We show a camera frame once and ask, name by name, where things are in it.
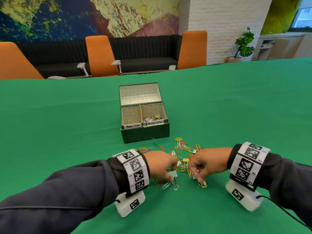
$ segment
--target dark green box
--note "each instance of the dark green box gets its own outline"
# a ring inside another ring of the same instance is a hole
[[[170,123],[158,83],[119,86],[121,134],[124,143],[170,136]],[[145,122],[160,114],[163,119]]]

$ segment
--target person's left hand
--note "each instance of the person's left hand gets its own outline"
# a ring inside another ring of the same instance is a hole
[[[171,165],[171,169],[177,168],[177,158],[170,156],[163,151],[151,151],[144,154],[150,168],[150,178],[163,178],[166,181],[173,182],[174,178],[167,173],[167,168]]]

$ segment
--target plant pot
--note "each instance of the plant pot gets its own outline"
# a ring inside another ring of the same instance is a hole
[[[243,61],[243,59],[241,57],[237,57],[237,58],[227,57],[225,59],[224,63],[241,62],[241,61]]]

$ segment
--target monstera plant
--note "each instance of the monstera plant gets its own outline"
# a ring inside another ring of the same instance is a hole
[[[247,45],[251,43],[255,38],[255,34],[250,31],[250,28],[247,27],[247,32],[243,33],[243,35],[236,39],[235,45],[237,45],[237,51],[234,57],[228,57],[226,62],[239,62],[242,61],[242,58],[239,57],[248,57],[250,56],[255,48],[248,47]]]

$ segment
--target wristband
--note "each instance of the wristband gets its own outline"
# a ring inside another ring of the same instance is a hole
[[[256,187],[252,185],[269,152],[268,148],[245,142],[232,163],[230,179],[254,192]]]
[[[130,149],[113,155],[113,157],[118,159],[127,173],[131,194],[147,187],[149,184],[149,172],[141,154],[135,149]]]

